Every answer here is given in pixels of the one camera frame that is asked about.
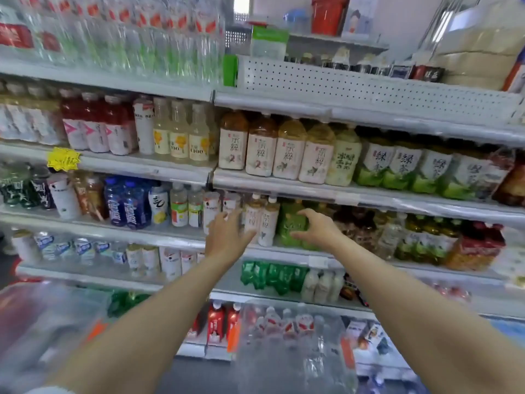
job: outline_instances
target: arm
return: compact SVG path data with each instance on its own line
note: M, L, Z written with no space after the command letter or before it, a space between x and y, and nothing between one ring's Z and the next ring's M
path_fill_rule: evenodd
M432 393L520 393L525 351L488 321L385 263L306 209L310 229L292 236L332 253Z
M239 232L239 216L218 214L200 264L78 349L46 385L75 394L153 393L210 291L255 235Z

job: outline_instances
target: left hand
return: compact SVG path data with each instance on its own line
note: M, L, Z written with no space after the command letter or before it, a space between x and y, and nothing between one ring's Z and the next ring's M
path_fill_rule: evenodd
M225 220L226 212L219 213L209 225L206 237L206 258L219 259L228 265L237 261L246 250L246 246L257 234L256 231L240 230L241 209L235 209Z

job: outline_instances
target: hand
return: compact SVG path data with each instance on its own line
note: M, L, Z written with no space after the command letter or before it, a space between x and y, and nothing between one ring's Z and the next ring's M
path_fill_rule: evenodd
M219 259L231 265L239 259L250 244L256 231L242 232L239 218L241 209L235 209L225 220L226 212L219 213L209 224L204 253L206 258Z
M333 220L324 214L310 208L301 210L297 214L308 218L309 227L307 231L290 232L292 238L307 241L329 253L333 252L337 239L346 238Z

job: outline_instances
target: yellow label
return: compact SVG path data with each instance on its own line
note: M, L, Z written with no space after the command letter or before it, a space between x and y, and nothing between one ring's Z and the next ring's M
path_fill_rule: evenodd
M54 147L47 154L47 166L55 170L78 170L80 152L68 148Z

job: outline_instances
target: right hand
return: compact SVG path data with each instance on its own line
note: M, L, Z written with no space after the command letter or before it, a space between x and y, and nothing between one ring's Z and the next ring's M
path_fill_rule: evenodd
M300 241L307 241L329 253L338 238L345 237L333 220L327 215L306 208L297 213L308 218L309 227L307 231L292 231L290 236Z

